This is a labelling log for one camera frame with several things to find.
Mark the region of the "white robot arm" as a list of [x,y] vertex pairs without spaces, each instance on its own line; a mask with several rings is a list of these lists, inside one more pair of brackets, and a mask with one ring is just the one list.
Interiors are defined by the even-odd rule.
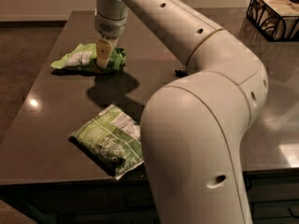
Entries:
[[97,0],[107,40],[135,15],[187,68],[148,100],[141,144],[161,224],[253,224],[240,143],[268,94],[261,60],[216,22],[179,0]]

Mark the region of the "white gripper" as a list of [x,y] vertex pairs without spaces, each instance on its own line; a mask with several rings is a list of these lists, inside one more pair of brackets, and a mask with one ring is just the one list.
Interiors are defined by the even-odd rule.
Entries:
[[94,27],[104,39],[96,41],[97,65],[106,68],[127,23],[128,7],[122,0],[96,0]]

